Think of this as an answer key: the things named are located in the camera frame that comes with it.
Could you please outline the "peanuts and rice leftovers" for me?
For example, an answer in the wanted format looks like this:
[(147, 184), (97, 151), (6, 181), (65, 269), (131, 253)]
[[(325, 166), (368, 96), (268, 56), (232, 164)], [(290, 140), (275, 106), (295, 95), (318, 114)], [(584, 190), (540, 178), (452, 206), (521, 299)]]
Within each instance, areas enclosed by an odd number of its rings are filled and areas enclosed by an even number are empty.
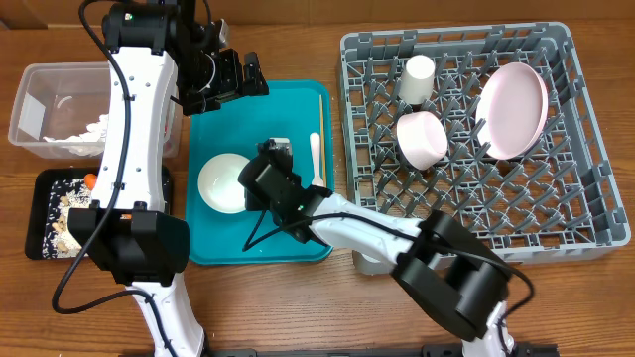
[(84, 178), (57, 179), (51, 185), (46, 210), (42, 255), (44, 259), (74, 258), (81, 245), (68, 229), (68, 213), (72, 208), (87, 208), (95, 180)]

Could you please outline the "white plastic fork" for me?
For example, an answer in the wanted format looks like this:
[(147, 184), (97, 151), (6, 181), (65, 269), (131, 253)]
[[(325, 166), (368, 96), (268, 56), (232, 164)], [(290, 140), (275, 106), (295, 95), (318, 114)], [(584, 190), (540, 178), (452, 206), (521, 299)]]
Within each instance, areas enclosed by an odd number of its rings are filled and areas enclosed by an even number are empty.
[(311, 146), (311, 154), (312, 154), (313, 170), (314, 170), (312, 185), (325, 187), (325, 183), (321, 177), (321, 170), (320, 170), (320, 164), (321, 164), (320, 134), (318, 133), (310, 134), (310, 146)]

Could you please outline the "black tray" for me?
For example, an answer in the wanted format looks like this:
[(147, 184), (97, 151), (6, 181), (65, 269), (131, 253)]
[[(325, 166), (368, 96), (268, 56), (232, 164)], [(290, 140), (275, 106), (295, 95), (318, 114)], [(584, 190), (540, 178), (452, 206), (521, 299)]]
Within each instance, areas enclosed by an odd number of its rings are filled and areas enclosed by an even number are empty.
[(32, 260), (48, 260), (42, 255), (48, 194), (57, 179), (83, 179), (87, 174), (97, 174), (98, 168), (47, 169), (35, 181), (34, 194), (25, 242), (25, 254)]

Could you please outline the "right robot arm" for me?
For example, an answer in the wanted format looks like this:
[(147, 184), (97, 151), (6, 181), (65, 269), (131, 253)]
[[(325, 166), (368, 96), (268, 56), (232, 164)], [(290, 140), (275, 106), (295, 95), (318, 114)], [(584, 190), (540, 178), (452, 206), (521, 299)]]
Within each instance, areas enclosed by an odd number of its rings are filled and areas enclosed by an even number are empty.
[(250, 210), (270, 212), (278, 231), (301, 243), (347, 248), (387, 267), (437, 325), (460, 338), (466, 356), (510, 356), (512, 272), (450, 215), (399, 218), (362, 208), (317, 185), (303, 187), (288, 145), (269, 139), (238, 176)]

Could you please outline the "wooden chopstick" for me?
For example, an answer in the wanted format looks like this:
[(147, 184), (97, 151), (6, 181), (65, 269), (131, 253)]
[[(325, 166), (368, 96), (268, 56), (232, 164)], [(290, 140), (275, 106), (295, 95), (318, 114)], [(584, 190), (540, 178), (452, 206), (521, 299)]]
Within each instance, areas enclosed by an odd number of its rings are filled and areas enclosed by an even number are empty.
[(320, 127), (320, 159), (321, 159), (321, 178), (323, 179), (323, 186), (327, 186), (326, 175), (326, 154), (325, 154), (325, 125), (324, 125), (324, 107), (323, 97), (319, 96), (319, 127)]

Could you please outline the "grey dishwasher rack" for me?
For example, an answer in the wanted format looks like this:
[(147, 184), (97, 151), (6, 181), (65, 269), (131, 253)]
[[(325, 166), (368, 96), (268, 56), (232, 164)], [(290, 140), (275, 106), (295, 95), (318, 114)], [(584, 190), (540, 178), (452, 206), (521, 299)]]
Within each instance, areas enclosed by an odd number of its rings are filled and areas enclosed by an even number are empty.
[[(627, 214), (569, 28), (558, 22), (349, 33), (339, 45), (347, 192), (355, 204), (398, 217), (453, 215), (510, 263), (591, 260), (626, 245)], [(422, 103), (443, 124), (447, 154), (419, 171), (402, 156), (399, 98), (415, 55), (435, 64)], [(548, 92), (537, 142), (500, 161), (478, 141), (481, 92), (511, 62), (530, 66)]]

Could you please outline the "white bowl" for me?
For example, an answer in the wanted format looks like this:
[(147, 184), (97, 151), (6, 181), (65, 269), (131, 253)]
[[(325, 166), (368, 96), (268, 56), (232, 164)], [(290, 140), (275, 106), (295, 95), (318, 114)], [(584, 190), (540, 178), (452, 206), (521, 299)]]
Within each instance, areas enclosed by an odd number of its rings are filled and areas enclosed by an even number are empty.
[(203, 201), (215, 211), (236, 214), (246, 209), (245, 190), (238, 177), (249, 160), (225, 153), (208, 160), (201, 168), (197, 187)]

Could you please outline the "white napkin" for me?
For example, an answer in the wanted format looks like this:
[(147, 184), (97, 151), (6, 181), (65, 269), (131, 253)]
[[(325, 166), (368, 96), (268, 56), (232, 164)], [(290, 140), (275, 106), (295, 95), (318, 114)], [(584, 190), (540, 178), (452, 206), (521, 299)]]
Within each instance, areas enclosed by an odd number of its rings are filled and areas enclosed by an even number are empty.
[(99, 156), (104, 151), (109, 116), (101, 114), (97, 122), (86, 125), (86, 131), (72, 135), (65, 139), (55, 139), (44, 136), (48, 143), (60, 143), (62, 148), (80, 157)]

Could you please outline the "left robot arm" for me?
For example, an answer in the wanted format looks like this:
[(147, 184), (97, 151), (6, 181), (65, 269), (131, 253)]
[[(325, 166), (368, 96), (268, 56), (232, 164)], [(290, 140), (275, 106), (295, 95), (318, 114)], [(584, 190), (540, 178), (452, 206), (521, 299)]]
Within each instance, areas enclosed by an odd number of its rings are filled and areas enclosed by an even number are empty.
[(184, 270), (191, 235), (166, 206), (162, 160), (169, 117), (268, 93), (255, 54), (240, 57), (222, 21), (200, 24), (192, 1), (116, 1), (91, 38), (109, 62), (104, 152), (91, 202), (67, 223), (79, 257), (109, 272), (139, 305), (158, 356), (204, 356)]

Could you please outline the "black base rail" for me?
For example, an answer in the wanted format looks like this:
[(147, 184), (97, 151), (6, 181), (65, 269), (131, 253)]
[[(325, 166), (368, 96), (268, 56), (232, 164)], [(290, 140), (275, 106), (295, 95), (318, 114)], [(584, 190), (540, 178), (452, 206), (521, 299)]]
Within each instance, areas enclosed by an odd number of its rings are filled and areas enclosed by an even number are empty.
[[(299, 350), (256, 351), (254, 349), (215, 350), (212, 357), (459, 357), (463, 356), (461, 344), (431, 344), (415, 349), (359, 349), (359, 350)], [(560, 357), (557, 345), (533, 345), (520, 343), (512, 356)]]

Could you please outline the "large white plate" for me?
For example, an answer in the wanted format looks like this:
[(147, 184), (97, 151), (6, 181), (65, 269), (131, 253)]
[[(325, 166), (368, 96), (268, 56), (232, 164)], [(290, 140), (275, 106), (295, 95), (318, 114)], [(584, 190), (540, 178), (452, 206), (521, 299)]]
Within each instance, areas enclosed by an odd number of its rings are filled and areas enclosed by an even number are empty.
[(548, 113), (547, 87), (537, 72), (521, 62), (497, 69), (485, 83), (476, 108), (481, 124), (477, 139), (497, 160), (528, 151), (543, 131)]

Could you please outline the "white paper cup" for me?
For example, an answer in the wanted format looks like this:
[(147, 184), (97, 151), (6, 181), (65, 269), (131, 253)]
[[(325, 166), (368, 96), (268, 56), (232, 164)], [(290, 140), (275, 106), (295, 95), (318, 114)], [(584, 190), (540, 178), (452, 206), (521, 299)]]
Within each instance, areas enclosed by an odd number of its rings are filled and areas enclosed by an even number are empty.
[(400, 77), (398, 96), (407, 104), (422, 104), (433, 94), (435, 73), (435, 63), (431, 58), (424, 55), (409, 58)]

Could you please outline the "teal serving tray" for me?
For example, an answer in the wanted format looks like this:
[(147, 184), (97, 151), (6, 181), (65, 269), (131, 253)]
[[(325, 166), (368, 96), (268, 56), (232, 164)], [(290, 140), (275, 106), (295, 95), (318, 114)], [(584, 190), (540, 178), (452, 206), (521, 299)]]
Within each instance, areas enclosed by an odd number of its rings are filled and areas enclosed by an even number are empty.
[(185, 219), (190, 228), (190, 259), (197, 264), (319, 262), (332, 251), (279, 232), (244, 252), (243, 245), (255, 226), (258, 236), (276, 228), (272, 215), (259, 221), (258, 211), (224, 214), (209, 207), (199, 194), (197, 179), (208, 160), (226, 153), (252, 159), (257, 145), (274, 137), (290, 140), (293, 172), (302, 178), (302, 186), (311, 183), (309, 136), (331, 123), (329, 93), (314, 80), (272, 80), (268, 85), (267, 96), (243, 97), (191, 118)]

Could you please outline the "orange carrot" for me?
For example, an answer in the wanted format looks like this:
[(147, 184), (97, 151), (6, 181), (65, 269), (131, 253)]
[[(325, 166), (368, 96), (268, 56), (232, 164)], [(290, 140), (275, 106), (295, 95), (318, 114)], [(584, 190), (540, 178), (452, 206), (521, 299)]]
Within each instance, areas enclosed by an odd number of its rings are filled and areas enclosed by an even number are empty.
[(95, 174), (87, 174), (84, 178), (83, 178), (84, 184), (86, 185), (86, 187), (89, 190), (94, 190), (95, 186), (96, 186), (96, 181), (97, 181), (97, 175)]

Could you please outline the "clear plastic bin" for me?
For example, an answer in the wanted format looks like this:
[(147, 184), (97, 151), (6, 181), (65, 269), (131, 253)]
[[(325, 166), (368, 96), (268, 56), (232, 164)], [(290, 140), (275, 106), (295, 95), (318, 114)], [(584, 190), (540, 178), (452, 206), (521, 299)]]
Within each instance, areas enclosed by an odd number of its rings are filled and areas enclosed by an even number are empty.
[(34, 63), (22, 76), (15, 96), (8, 140), (44, 159), (82, 159), (48, 143), (86, 131), (86, 125), (109, 113), (110, 68), (107, 62)]

